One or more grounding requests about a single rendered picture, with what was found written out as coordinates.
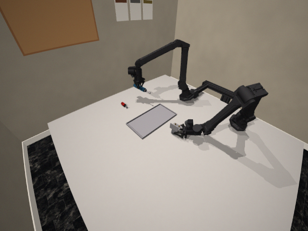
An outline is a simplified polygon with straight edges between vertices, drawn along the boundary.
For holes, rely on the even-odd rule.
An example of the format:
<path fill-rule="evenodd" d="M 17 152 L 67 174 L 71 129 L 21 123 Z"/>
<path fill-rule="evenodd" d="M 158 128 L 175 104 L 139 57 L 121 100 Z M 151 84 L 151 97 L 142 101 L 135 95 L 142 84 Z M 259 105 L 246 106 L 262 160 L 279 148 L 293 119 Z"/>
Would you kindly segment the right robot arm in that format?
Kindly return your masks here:
<path fill-rule="evenodd" d="M 184 98 L 190 98 L 193 96 L 193 93 L 190 93 L 190 90 L 186 84 L 186 72 L 187 72 L 187 61 L 188 61 L 188 50 L 190 47 L 190 44 L 182 41 L 182 40 L 174 40 L 174 42 L 171 42 L 154 52 L 138 59 L 135 62 L 135 66 L 130 66 L 128 67 L 128 74 L 131 75 L 131 77 L 135 80 L 137 80 L 136 75 L 141 75 L 142 74 L 142 69 L 140 69 L 140 66 L 143 66 L 147 62 L 161 56 L 162 54 L 165 54 L 177 47 L 181 47 L 181 64 L 180 64 L 180 80 L 178 81 L 179 84 L 179 89 L 182 90 L 182 94 L 180 94 L 180 97 Z"/>

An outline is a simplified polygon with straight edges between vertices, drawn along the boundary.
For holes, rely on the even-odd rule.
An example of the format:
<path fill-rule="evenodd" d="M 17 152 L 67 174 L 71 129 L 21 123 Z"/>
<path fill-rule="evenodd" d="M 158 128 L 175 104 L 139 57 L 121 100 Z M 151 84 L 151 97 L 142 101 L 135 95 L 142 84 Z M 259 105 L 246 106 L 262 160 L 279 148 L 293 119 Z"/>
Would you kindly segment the grey l-shaped bracket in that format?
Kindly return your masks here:
<path fill-rule="evenodd" d="M 173 129 L 174 131 L 178 132 L 182 128 L 182 126 L 179 127 L 179 124 L 177 124 L 177 123 L 176 123 L 176 125 L 175 125 L 175 123 L 174 124 L 170 123 L 170 128 Z"/>

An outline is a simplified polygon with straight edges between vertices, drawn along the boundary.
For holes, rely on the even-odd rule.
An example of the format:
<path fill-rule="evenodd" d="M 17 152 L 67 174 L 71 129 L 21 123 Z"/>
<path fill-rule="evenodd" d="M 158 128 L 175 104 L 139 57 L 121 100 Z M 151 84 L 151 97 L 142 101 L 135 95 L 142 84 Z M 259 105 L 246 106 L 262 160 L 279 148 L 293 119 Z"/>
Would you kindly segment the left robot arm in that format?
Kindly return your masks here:
<path fill-rule="evenodd" d="M 254 115 L 255 109 L 261 98 L 267 96 L 268 92 L 262 87 L 260 83 L 256 83 L 249 86 L 240 86 L 236 91 L 233 92 L 233 95 L 234 98 L 232 101 L 212 119 L 206 121 L 205 123 L 193 125 L 193 119 L 186 120 L 186 134 L 194 133 L 194 135 L 200 136 L 203 132 L 204 135 L 209 135 L 220 122 L 222 122 L 240 107 L 242 107 L 242 109 L 239 111 L 240 115 L 236 114 L 232 121 L 241 129 L 244 129 L 248 122 L 256 119 Z"/>

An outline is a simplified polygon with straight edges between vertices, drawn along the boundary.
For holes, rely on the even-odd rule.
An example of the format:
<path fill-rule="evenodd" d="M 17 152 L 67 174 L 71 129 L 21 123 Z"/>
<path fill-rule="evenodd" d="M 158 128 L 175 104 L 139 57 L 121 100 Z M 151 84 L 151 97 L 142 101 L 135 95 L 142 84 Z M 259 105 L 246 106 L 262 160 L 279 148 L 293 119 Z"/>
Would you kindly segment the blue electric nut driver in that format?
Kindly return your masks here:
<path fill-rule="evenodd" d="M 148 92 L 146 88 L 139 86 L 139 90 L 143 91 L 143 92 Z"/>

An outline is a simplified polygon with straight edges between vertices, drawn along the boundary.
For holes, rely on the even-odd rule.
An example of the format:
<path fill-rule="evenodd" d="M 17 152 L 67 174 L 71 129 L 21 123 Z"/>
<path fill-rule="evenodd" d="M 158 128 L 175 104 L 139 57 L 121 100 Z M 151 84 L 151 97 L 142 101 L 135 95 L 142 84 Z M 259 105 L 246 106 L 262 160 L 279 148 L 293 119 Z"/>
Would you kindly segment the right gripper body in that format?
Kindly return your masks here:
<path fill-rule="evenodd" d="M 142 74 L 141 75 L 136 75 L 137 76 L 137 80 L 133 80 L 135 83 L 142 83 L 144 82 L 145 78 L 142 78 Z"/>

